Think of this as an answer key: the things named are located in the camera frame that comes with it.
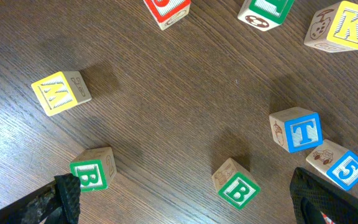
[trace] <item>letter block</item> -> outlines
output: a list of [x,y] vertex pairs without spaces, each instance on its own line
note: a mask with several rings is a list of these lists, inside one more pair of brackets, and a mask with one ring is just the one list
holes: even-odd
[[324,140],[306,161],[344,190],[358,183],[358,156],[332,141]]
[[358,50],[358,5],[341,1],[316,12],[305,45],[329,53]]
[[79,72],[57,72],[31,84],[31,87],[48,116],[92,99]]
[[117,174],[111,147],[85,150],[70,163],[70,170],[80,178],[82,192],[107,189]]
[[290,153],[323,143],[318,113],[294,107],[269,116],[273,140]]
[[190,11],[191,0],[144,0],[161,30],[185,17]]
[[212,180],[217,193],[239,210],[260,192],[248,170],[231,158],[214,173]]
[[246,0],[238,19],[261,31],[278,27],[284,23],[294,0]]

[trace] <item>yellow letter m block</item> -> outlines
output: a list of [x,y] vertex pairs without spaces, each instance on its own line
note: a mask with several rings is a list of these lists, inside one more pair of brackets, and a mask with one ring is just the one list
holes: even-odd
[[79,72],[58,72],[31,84],[31,87],[48,116],[91,99]]
[[339,5],[327,40],[358,50],[358,5],[343,1]]

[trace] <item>yellow block face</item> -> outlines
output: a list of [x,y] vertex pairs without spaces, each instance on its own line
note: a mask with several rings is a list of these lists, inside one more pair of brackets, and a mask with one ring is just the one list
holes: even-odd
[[63,72],[31,84],[42,108],[48,116],[70,109],[78,104]]
[[327,40],[358,50],[358,5],[343,1],[328,33]]

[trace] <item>blue block face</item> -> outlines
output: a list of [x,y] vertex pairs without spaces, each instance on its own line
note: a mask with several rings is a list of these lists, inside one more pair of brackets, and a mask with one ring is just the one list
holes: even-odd
[[316,147],[323,143],[323,131],[318,113],[287,121],[284,125],[290,153]]
[[358,183],[358,156],[348,151],[328,171],[327,175],[344,190]]

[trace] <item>green block face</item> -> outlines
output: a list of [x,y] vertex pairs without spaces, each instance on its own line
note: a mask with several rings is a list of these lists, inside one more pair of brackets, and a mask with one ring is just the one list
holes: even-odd
[[277,24],[283,24],[294,1],[295,0],[252,0],[249,9]]
[[256,184],[238,172],[222,187],[218,194],[240,210],[259,192],[260,188]]
[[72,162],[70,169],[74,176],[80,178],[82,192],[104,190],[108,187],[100,160]]

